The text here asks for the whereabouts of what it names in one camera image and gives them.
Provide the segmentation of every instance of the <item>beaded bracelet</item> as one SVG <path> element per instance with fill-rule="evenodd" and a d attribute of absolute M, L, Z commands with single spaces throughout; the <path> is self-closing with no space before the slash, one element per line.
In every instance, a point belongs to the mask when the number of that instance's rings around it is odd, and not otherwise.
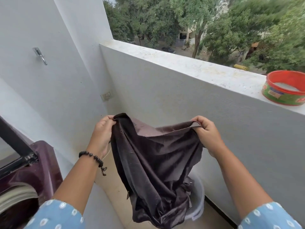
<path fill-rule="evenodd" d="M 81 152 L 78 154 L 78 157 L 80 158 L 82 155 L 89 155 L 90 157 L 93 156 L 92 153 L 89 153 L 89 152 L 87 152 L 87 151 L 81 151 Z M 97 161 L 98 167 L 101 168 L 103 176 L 106 176 L 106 174 L 104 173 L 104 171 L 106 171 L 107 167 L 103 167 L 103 165 L 104 165 L 103 161 L 102 161 L 98 156 L 96 156 L 96 155 L 93 156 L 93 159 Z"/>

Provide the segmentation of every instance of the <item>tiled floor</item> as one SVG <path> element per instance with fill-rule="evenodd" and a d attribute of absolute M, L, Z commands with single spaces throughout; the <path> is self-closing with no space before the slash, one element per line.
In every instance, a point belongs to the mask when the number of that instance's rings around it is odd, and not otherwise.
<path fill-rule="evenodd" d="M 150 222 L 135 223 L 132 221 L 132 206 L 130 200 L 127 199 L 127 191 L 116 171 L 112 152 L 103 160 L 107 166 L 107 176 L 102 176 L 98 172 L 96 184 L 104 189 L 109 197 L 115 211 L 117 212 L 122 224 L 126 229 L 154 229 Z M 175 229 L 232 229 L 230 225 L 205 202 L 203 215 L 196 221 L 187 220 L 183 224 L 178 225 Z"/>

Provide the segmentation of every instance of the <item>blue sleeve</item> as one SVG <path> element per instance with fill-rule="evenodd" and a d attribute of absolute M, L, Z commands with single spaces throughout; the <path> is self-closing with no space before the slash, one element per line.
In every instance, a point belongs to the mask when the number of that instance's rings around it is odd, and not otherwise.
<path fill-rule="evenodd" d="M 238 226 L 238 229 L 300 229 L 295 221 L 277 202 L 264 204 L 254 211 Z"/>
<path fill-rule="evenodd" d="M 49 200 L 41 205 L 25 229 L 85 229 L 84 218 L 73 206 L 59 201 Z"/>

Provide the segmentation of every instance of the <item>dark brown cloth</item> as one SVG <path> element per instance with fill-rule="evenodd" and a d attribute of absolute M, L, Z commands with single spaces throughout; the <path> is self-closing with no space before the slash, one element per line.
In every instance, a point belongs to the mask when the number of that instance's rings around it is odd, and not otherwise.
<path fill-rule="evenodd" d="M 183 223 L 190 207 L 188 174 L 203 149 L 192 128 L 201 125 L 188 121 L 154 128 L 125 113 L 114 120 L 112 153 L 130 196 L 133 221 L 166 229 Z"/>

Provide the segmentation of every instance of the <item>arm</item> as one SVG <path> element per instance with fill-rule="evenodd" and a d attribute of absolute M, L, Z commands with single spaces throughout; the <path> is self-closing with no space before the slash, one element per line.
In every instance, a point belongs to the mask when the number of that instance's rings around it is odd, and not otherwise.
<path fill-rule="evenodd" d="M 111 127 L 114 124 L 113 116 L 105 116 L 101 119 L 94 128 L 86 151 L 97 155 L 99 158 L 105 156 L 111 137 Z M 66 202 L 83 214 L 93 187 L 97 169 L 98 163 L 96 160 L 86 155 L 81 156 L 52 199 Z"/>
<path fill-rule="evenodd" d="M 246 167 L 226 147 L 214 123 L 205 117 L 197 116 L 203 128 L 195 128 L 202 144 L 218 161 L 227 188 L 239 215 L 243 219 L 255 208 L 272 202 L 271 197 L 248 172 Z"/>

